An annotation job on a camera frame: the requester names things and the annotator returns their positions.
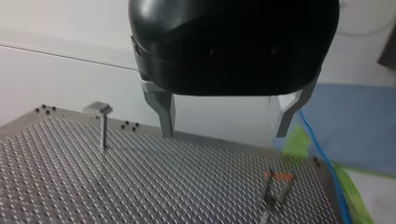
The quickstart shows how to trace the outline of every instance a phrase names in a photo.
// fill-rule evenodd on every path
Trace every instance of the metal perforated board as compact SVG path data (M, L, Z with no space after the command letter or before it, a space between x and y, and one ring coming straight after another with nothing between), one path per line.
M262 173L272 169L294 179L269 223L341 223L310 163L134 133L114 123L106 151L98 147L98 121L76 112L40 111L3 128L0 222L260 223Z

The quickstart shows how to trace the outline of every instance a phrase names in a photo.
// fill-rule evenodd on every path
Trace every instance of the black screw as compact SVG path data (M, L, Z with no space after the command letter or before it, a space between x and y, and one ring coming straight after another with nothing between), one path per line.
M320 162L317 157L314 157L314 162L317 167L320 167Z

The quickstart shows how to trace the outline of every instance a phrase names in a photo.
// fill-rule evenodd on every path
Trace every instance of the blue cable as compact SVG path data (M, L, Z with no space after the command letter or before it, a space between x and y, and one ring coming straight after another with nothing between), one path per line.
M314 145L317 148L318 153L320 154L320 156L324 160L324 163L326 164L327 168L330 171L330 174L332 175L332 181L334 182L335 193L337 195L338 203L340 204L341 216L342 216L342 219L344 221L344 224L352 224L352 221L351 221L350 216L349 216L348 208L347 208L347 202L346 202L346 200L344 198L344 193L343 193L342 188L341 188L340 180L338 179L337 174L335 173L334 169L332 168L332 164L330 163L330 161L327 159L326 155L322 151L322 149L321 149L321 147L320 147L320 145L318 143L318 139L315 137L314 130L312 130L312 128L309 125L308 121L306 121L302 109L299 110L299 114L300 114L301 119L303 120L303 123L305 124L306 128L309 131L309 135L311 135L311 139L314 142Z

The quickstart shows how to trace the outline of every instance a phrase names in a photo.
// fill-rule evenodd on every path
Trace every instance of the t-shaped metal peg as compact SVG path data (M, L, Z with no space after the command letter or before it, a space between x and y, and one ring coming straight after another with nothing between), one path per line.
M94 115L101 118L101 142L100 147L103 150L107 149L106 145L106 131L107 131L107 115L113 111L113 108L105 103L95 102L84 107L83 112L88 115Z

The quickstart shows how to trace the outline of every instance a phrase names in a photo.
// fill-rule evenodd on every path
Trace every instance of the green surface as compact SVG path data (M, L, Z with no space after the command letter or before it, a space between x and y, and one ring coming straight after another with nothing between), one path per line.
M287 160L297 163L299 160L295 160L294 158L309 157L308 147L311 144L312 141L305 131L300 125L296 125L286 139L283 153ZM349 175L344 171L344 167L336 164L333 164L333 167L341 182L352 222L356 224L373 224L374 222L367 212L359 191L356 189Z
M298 164L302 161L300 158L307 158L308 147L311 145L311 139L306 135L304 130L296 125L288 135L283 154L285 159L291 164Z
M341 182L344 196L349 207L349 214L353 223L373 224L374 222L367 211L364 201L347 172L345 172L342 166L334 165L333 167Z

